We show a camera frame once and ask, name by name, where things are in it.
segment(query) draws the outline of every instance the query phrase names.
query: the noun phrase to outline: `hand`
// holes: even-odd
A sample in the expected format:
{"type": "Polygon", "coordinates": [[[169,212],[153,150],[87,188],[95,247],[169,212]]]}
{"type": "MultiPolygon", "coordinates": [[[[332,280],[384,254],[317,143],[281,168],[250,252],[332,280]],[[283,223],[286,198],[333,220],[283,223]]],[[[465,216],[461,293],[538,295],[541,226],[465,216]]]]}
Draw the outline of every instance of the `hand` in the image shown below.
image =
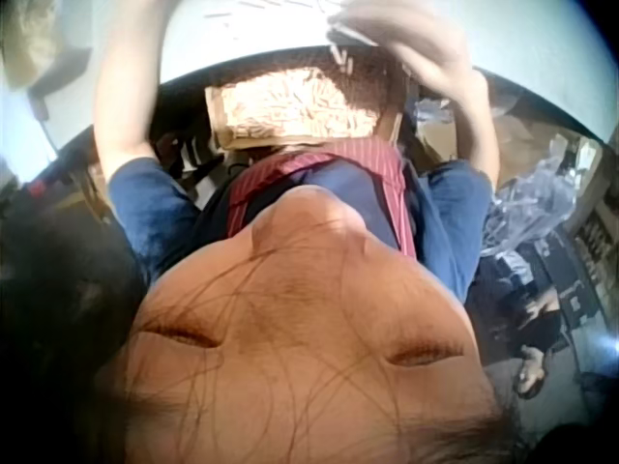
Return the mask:
{"type": "Polygon", "coordinates": [[[487,99],[486,79],[473,70],[464,33],[420,0],[355,0],[331,18],[391,50],[428,89],[456,104],[487,99]]]}
{"type": "Polygon", "coordinates": [[[524,311],[526,312],[526,318],[524,319],[522,324],[518,326],[518,329],[521,331],[531,322],[540,317],[542,309],[543,307],[538,302],[528,304],[527,307],[524,309],[524,311]]]}

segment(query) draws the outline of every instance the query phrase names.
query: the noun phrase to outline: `nose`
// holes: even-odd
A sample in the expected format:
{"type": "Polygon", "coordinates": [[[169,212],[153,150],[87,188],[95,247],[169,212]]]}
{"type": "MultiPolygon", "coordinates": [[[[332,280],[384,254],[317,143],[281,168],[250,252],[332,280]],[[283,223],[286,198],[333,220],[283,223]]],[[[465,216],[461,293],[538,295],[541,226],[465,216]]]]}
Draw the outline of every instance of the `nose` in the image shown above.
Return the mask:
{"type": "Polygon", "coordinates": [[[354,242],[368,230],[361,215],[324,188],[303,186],[285,193],[258,216],[251,232],[254,250],[290,241],[354,242]]]}

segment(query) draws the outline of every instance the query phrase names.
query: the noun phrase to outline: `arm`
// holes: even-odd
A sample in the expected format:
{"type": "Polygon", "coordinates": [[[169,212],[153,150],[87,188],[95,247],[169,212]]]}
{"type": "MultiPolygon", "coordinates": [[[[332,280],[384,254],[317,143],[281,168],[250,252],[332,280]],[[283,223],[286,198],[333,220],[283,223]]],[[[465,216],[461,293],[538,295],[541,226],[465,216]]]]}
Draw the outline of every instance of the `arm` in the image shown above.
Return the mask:
{"type": "Polygon", "coordinates": [[[479,74],[471,93],[455,102],[457,155],[490,179],[496,190],[500,171],[499,144],[492,121],[486,79],[479,74]]]}
{"type": "Polygon", "coordinates": [[[95,139],[107,181],[124,164],[156,160],[148,133],[162,42],[178,0],[119,0],[97,89],[95,139]]]}
{"type": "Polygon", "coordinates": [[[486,79],[473,70],[464,34],[422,2],[357,0],[332,18],[389,49],[430,90],[455,107],[458,156],[496,188],[499,149],[486,79]]]}

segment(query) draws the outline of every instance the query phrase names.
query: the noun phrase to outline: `plastic bag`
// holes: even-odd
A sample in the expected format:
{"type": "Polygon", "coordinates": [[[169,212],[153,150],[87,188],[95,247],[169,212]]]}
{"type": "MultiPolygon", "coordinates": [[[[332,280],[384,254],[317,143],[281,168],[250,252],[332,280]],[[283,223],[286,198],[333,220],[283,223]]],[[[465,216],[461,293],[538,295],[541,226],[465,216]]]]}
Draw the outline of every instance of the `plastic bag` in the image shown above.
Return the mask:
{"type": "Polygon", "coordinates": [[[484,228],[483,257],[500,256],[524,242],[541,239],[574,212],[574,172],[557,173],[567,145],[565,138],[557,136],[550,142],[550,158],[496,193],[484,228]]]}

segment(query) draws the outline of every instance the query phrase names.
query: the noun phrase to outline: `finger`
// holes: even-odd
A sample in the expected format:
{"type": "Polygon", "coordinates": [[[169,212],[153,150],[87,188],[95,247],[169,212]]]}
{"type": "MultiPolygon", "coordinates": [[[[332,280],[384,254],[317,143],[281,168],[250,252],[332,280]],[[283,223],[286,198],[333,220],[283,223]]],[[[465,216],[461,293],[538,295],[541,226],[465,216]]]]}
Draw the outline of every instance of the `finger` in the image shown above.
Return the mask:
{"type": "Polygon", "coordinates": [[[444,93],[443,73],[434,62],[404,43],[391,42],[384,46],[406,65],[420,84],[439,94],[444,93]]]}
{"type": "Polygon", "coordinates": [[[378,44],[398,41],[435,61],[453,59],[454,48],[450,41],[453,28],[418,9],[364,4],[346,9],[332,21],[357,30],[378,44]]]}
{"type": "Polygon", "coordinates": [[[419,14],[436,16],[436,11],[428,0],[352,0],[345,9],[362,6],[377,6],[379,8],[404,7],[408,10],[416,10],[419,14]]]}

